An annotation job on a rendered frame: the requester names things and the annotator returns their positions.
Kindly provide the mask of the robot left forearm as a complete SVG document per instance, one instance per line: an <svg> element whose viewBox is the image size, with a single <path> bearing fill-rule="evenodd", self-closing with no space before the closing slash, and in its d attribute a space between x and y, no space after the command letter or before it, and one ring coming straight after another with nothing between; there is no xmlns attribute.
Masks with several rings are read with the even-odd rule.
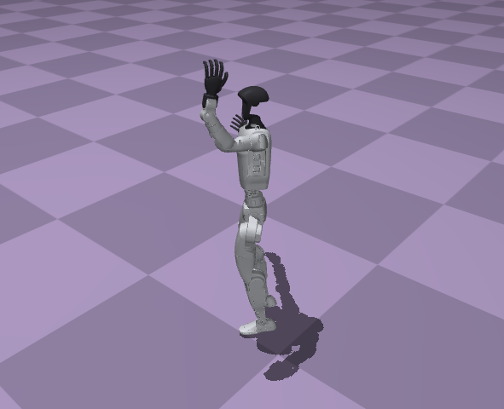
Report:
<svg viewBox="0 0 504 409"><path fill-rule="evenodd" d="M230 149L234 145L233 136L221 125L216 115L217 100L207 99L206 107L200 112L200 118L205 121L205 126L209 130L211 138L217 141L226 149Z"/></svg>

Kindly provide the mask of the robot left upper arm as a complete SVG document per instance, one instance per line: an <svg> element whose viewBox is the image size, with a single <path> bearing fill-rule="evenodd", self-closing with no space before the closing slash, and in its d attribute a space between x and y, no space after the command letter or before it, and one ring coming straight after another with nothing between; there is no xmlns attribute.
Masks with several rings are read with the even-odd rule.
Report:
<svg viewBox="0 0 504 409"><path fill-rule="evenodd" d="M261 152L266 150L268 147L268 140L264 133L239 136L235 138L234 141L234 145L230 149L226 149L217 141L217 139L214 140L216 147L225 153L244 151Z"/></svg>

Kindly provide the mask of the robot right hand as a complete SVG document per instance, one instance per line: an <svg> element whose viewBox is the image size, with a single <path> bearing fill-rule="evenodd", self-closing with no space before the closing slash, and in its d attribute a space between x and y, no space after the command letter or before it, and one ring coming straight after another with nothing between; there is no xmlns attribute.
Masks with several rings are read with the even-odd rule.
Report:
<svg viewBox="0 0 504 409"><path fill-rule="evenodd" d="M232 124L235 124L238 128L240 128L240 127L242 127L243 125L247 124L247 120L245 120L245 121L244 121L244 120L243 120L243 118L241 118L241 117L240 117L240 116L238 116L237 114L235 114L235 116L236 116L237 118L239 118L239 119L240 119L240 121L239 121L238 119L236 119L236 118L233 118L233 119L234 119L236 122L238 122L240 125L238 125L237 123L235 123L235 122L231 121L231 123L232 123ZM235 130L237 130L237 131L239 132L239 129L237 129L236 127L234 127L234 126L232 126L232 125L230 125L230 127L232 127L233 129L235 129Z"/></svg>

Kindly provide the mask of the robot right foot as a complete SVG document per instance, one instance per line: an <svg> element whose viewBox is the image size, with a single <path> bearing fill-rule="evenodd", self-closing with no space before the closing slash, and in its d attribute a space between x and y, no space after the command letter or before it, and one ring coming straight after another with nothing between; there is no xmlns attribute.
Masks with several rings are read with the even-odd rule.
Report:
<svg viewBox="0 0 504 409"><path fill-rule="evenodd" d="M266 295L267 305L265 307L274 307L277 303L273 296ZM248 300L249 301L249 300Z"/></svg>

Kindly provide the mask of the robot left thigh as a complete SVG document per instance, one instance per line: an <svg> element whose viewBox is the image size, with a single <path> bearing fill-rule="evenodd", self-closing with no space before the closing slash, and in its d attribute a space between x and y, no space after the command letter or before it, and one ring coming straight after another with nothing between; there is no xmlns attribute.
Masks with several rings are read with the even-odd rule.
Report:
<svg viewBox="0 0 504 409"><path fill-rule="evenodd" d="M247 226L248 223L248 226ZM246 285L253 277L261 277L266 281L264 272L254 268L256 259L256 243L260 242L263 226L257 216L249 216L249 221L240 224L235 241L235 260L241 278ZM253 269L254 268L254 269Z"/></svg>

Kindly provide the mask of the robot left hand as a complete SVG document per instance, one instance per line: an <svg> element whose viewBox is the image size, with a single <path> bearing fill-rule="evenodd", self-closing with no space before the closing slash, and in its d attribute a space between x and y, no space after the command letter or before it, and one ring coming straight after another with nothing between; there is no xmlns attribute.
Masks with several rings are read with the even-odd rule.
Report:
<svg viewBox="0 0 504 409"><path fill-rule="evenodd" d="M206 93L203 95L203 101L202 101L202 106L203 108L206 107L206 100L209 99L214 99L217 100L218 102L218 95L217 93L221 91L222 87L225 85L227 79L228 79L228 72L224 73L224 78L222 79L223 76L223 63L219 61L220 64L220 72L218 76L218 69L219 65L216 59L215 61L215 75L213 75L214 72L214 67L212 60L209 60L210 62L210 77L209 77L209 69L206 61L203 61L205 65L205 88L206 88Z"/></svg>

